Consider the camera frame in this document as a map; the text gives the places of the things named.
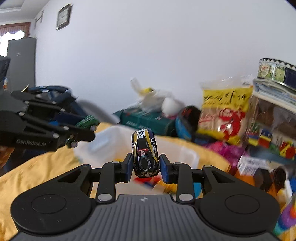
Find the person left hand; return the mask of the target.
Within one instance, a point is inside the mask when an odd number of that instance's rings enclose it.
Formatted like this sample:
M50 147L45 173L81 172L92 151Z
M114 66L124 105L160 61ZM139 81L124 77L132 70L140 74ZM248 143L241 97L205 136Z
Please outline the person left hand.
M0 146L0 169L7 163L15 148Z

